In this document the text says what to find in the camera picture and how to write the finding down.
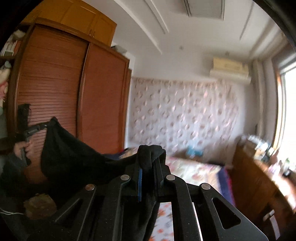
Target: stuffed toy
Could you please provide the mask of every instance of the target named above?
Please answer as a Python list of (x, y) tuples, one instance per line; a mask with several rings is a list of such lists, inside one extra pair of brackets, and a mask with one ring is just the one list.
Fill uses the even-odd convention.
[(6, 61), (0, 68), (0, 115), (3, 114), (3, 103), (6, 100), (8, 91), (8, 78), (10, 75), (11, 64)]

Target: black metal frame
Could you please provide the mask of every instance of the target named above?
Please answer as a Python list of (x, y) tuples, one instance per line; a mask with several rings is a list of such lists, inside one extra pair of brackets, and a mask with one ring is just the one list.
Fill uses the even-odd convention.
[[(135, 164), (126, 168), (127, 175), (118, 176), (107, 185), (87, 185), (32, 234), (28, 241), (120, 241), (124, 204), (139, 201), (140, 172), (141, 168)], [(153, 163), (153, 173), (151, 181), (154, 181), (156, 201), (172, 204), (175, 241), (201, 240), (192, 203), (204, 241), (268, 240), (209, 184), (187, 184), (183, 179), (171, 175), (169, 167), (161, 164), (159, 159)], [(94, 208), (98, 209), (97, 203), (93, 204), (95, 197), (102, 199), (99, 212), (93, 211)], [(79, 203), (72, 225), (63, 226), (62, 223)], [(93, 225), (85, 225), (88, 216), (91, 216)]]

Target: air vent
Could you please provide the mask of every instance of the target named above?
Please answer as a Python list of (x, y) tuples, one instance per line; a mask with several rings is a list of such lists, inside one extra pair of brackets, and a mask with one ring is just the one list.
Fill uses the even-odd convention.
[(224, 19), (225, 0), (183, 0), (189, 17)]

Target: window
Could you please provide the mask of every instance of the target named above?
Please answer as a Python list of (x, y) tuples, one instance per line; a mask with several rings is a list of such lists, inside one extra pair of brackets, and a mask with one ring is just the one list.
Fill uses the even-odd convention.
[(296, 165), (296, 68), (282, 75), (285, 93), (285, 121), (279, 160)]
[(272, 59), (278, 95), (278, 117), (273, 147), (280, 148), (278, 159), (288, 158), (296, 166), (296, 52), (287, 45)]

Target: cable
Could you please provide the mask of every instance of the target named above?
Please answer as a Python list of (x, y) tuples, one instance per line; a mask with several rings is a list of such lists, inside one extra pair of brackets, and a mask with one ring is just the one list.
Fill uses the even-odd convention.
[(2, 211), (2, 212), (0, 212), (1, 214), (4, 214), (4, 215), (13, 215), (13, 214), (21, 214), (21, 215), (24, 215), (24, 213), (13, 213), (13, 212), (8, 212), (8, 211), (6, 211), (6, 210), (4, 210), (4, 209), (2, 209), (2, 208), (0, 208), (0, 210)]

